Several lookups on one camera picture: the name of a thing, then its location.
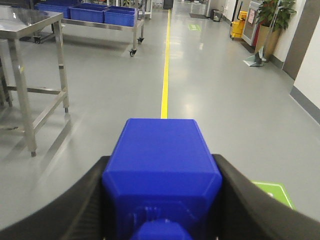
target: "potted plant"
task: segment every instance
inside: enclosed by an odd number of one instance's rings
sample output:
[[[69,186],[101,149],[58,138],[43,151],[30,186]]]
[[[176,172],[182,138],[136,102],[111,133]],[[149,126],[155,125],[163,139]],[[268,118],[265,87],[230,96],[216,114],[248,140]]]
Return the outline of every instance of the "potted plant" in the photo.
[[[279,0],[263,0],[258,9],[257,21],[260,24],[260,29],[255,47],[256,52],[265,44],[265,39],[276,12],[278,1]],[[296,0],[281,0],[279,6],[282,8],[280,8],[275,19],[273,32],[265,49],[264,57],[266,59],[269,59],[271,54],[274,52],[282,29],[286,30],[288,28],[291,15],[296,13],[293,9],[295,3]]]

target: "white wall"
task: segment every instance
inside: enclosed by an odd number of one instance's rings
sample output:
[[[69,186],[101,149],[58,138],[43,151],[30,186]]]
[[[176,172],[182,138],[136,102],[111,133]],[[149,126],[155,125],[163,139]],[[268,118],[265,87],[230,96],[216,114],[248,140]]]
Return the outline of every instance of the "white wall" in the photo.
[[[217,3],[217,6],[219,6],[219,9],[220,9],[221,5],[223,5],[226,8],[224,11],[224,16],[231,21],[232,15],[234,14],[235,6],[236,6],[236,0],[215,0],[215,1]],[[250,1],[251,0],[239,0],[236,14],[238,14],[241,2],[243,2],[241,10],[248,11]]]
[[[273,55],[277,59],[279,59],[281,62],[284,62],[286,60],[292,39],[294,38],[298,23],[301,17],[301,13],[304,9],[305,3],[306,3],[306,0],[296,0],[296,3],[294,5],[296,14],[291,16],[289,27],[285,31],[282,30],[279,41],[273,53]]]
[[[320,20],[315,27],[294,86],[320,109]]]

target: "wall baseboard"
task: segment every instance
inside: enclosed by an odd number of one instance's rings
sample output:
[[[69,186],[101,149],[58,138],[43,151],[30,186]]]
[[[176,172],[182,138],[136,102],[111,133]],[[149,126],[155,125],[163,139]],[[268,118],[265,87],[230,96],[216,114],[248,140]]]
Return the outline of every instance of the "wall baseboard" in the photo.
[[[271,55],[270,62],[272,62],[278,69],[282,69],[284,66],[284,62],[280,61],[276,56]]]
[[[227,24],[231,24],[231,21],[228,18],[226,18],[226,16],[223,15],[221,19],[224,20]]]
[[[320,109],[314,105],[299,89],[293,86],[290,95],[320,124]]]

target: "epoxy floor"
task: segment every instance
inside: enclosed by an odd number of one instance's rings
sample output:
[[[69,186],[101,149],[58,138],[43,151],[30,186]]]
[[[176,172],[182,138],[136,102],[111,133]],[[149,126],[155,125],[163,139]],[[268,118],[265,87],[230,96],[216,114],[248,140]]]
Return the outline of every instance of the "epoxy floor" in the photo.
[[[251,180],[283,183],[297,210],[320,220],[320,126],[290,97],[293,80],[271,63],[248,67],[242,61],[250,53],[230,40],[227,23],[190,18],[189,11],[190,3],[174,3],[169,118],[196,119],[212,153]],[[22,137],[0,136],[0,229],[45,206],[110,155],[128,118],[160,118],[167,17],[154,10],[134,57],[131,33],[63,28],[69,114],[58,108],[37,133],[35,158]],[[21,47],[28,85],[58,88],[54,42]],[[0,124],[21,122],[13,97],[13,108],[0,108]],[[52,99],[29,97],[34,117]]]

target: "green leaves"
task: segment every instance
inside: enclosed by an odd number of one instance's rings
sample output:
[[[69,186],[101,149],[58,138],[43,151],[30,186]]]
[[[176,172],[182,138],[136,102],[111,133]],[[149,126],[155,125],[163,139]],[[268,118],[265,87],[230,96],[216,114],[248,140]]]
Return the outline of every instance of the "green leaves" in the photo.
[[[275,21],[274,31],[277,29],[287,29],[289,26],[289,20],[292,14],[295,14],[297,11],[293,9],[293,6],[296,4],[296,0],[282,0],[280,6],[283,6],[280,9],[278,16]],[[263,24],[264,26],[269,27],[273,16],[276,12],[278,5],[278,0],[263,0],[263,3],[258,8],[258,23]]]

